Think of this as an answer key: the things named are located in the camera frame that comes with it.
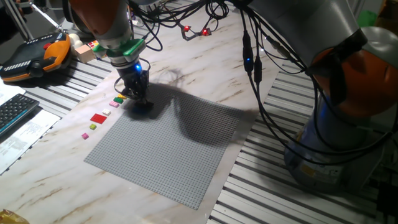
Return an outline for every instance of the wooden block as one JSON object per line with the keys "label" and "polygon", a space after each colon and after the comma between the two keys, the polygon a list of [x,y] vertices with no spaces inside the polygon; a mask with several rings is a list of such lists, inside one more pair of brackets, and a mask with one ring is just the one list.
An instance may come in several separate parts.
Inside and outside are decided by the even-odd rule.
{"label": "wooden block", "polygon": [[76,54],[82,63],[87,63],[87,62],[95,59],[95,54],[94,54],[93,50],[87,45],[83,45],[83,46],[77,48]]}

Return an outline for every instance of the yellow lego brick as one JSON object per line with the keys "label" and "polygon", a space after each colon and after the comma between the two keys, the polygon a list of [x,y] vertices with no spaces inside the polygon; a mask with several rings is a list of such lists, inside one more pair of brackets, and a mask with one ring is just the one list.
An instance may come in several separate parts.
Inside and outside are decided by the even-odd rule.
{"label": "yellow lego brick", "polygon": [[123,100],[127,99],[127,97],[123,96],[122,94],[119,94],[118,97],[123,99]]}

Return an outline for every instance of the small lego piece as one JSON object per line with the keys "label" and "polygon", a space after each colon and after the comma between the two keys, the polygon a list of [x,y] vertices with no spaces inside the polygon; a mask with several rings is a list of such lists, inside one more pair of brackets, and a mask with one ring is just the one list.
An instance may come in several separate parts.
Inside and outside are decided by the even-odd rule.
{"label": "small lego piece", "polygon": [[127,97],[123,96],[122,94],[119,94],[119,95],[118,95],[118,98],[120,98],[120,99],[122,99],[122,100],[126,100],[126,99],[127,99]]}
{"label": "small lego piece", "polygon": [[109,116],[109,115],[111,114],[111,111],[110,111],[110,110],[107,110],[107,109],[104,109],[104,110],[102,111],[102,113],[105,114],[106,116]]}
{"label": "small lego piece", "polygon": [[84,133],[81,136],[83,137],[84,140],[88,139],[88,134],[87,133]]}
{"label": "small lego piece", "polygon": [[113,106],[113,107],[116,107],[116,108],[119,107],[119,103],[117,103],[117,102],[115,102],[115,101],[110,102],[109,105],[110,105],[110,106]]}
{"label": "small lego piece", "polygon": [[105,120],[106,117],[99,114],[94,114],[94,116],[90,119],[90,121],[94,121],[98,124],[103,124]]}
{"label": "small lego piece", "polygon": [[119,97],[115,97],[113,99],[113,101],[117,102],[117,103],[123,103],[123,99],[120,99]]}
{"label": "small lego piece", "polygon": [[97,128],[97,125],[95,125],[95,124],[90,125],[91,130],[95,130],[96,128]]}

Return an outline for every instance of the red lego brick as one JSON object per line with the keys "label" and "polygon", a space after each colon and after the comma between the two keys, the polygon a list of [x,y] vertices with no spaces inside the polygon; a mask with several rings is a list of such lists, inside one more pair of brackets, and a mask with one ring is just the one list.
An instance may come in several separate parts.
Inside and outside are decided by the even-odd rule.
{"label": "red lego brick", "polygon": [[105,120],[106,120],[106,117],[99,115],[99,114],[94,114],[94,116],[90,119],[90,121],[94,121],[98,124],[104,123]]}

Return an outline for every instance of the table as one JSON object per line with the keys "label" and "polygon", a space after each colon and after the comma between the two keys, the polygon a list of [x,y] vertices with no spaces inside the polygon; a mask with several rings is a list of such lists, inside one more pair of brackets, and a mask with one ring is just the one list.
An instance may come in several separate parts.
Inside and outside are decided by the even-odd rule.
{"label": "table", "polygon": [[[205,16],[200,11],[186,23],[200,29]],[[141,55],[152,64],[152,83],[245,111],[197,211],[83,162],[123,113],[123,106],[112,110],[103,125],[89,131],[92,115],[109,109],[117,95],[115,71],[0,177],[0,207],[31,223],[206,223],[258,114],[243,70],[242,34],[240,15],[232,12],[212,36],[190,42],[180,38],[179,29],[162,29],[164,51],[145,50]],[[263,66],[262,99],[277,75],[266,58]],[[86,141],[81,138],[84,132],[90,135]]]}

